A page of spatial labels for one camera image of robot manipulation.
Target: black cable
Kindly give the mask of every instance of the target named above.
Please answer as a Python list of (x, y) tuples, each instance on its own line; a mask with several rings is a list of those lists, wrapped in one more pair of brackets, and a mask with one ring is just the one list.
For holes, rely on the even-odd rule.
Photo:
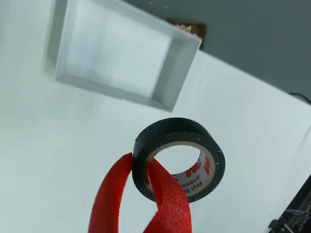
[(292, 93), (289, 93), (289, 94), (292, 95), (292, 96), (299, 96), (302, 99), (304, 99), (308, 104), (311, 105), (311, 100), (309, 98), (307, 98), (305, 95), (300, 94), (300, 93), (295, 93), (295, 92), (292, 92)]

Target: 3m logo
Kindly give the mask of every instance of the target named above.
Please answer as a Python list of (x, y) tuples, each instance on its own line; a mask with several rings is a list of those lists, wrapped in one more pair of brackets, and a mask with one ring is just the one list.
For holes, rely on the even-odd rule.
[(209, 159), (206, 157), (205, 158), (205, 164), (204, 164), (204, 170), (207, 175), (209, 175), (209, 169), (210, 169), (210, 162)]
[(200, 166), (201, 166), (201, 162), (198, 161), (190, 169), (185, 171), (187, 178), (191, 176), (191, 173), (195, 174), (199, 170)]

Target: white tray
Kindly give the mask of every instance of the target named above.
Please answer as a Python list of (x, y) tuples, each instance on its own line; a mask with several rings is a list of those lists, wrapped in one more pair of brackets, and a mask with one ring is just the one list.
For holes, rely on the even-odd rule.
[(201, 39), (120, 0), (69, 0), (56, 79), (172, 111)]

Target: gray wall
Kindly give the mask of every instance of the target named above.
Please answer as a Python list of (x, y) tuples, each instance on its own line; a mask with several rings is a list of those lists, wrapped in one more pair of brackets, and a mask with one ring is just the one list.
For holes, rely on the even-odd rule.
[(311, 0), (166, 1), (168, 17), (208, 25), (207, 53), (311, 99)]

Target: tape roll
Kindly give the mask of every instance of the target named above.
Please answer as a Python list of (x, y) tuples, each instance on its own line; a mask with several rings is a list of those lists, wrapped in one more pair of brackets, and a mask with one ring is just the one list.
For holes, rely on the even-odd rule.
[(173, 174), (189, 203), (205, 197), (221, 181), (225, 157), (208, 131), (193, 120), (168, 118), (148, 126), (135, 140), (133, 180), (136, 188), (148, 199), (155, 201), (147, 174), (148, 164), (160, 151), (177, 145), (200, 150), (198, 161), (190, 169)]

